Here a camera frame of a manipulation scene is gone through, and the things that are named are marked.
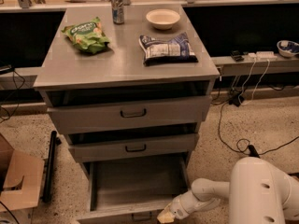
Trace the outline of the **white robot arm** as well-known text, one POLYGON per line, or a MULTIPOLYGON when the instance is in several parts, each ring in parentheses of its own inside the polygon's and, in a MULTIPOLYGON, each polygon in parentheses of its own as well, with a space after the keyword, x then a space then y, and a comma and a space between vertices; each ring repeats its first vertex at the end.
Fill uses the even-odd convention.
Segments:
POLYGON ((239 160, 228 182, 198 178, 157 216, 172 223, 229 202, 229 224, 286 224, 299 220, 299 181, 268 161, 239 160))

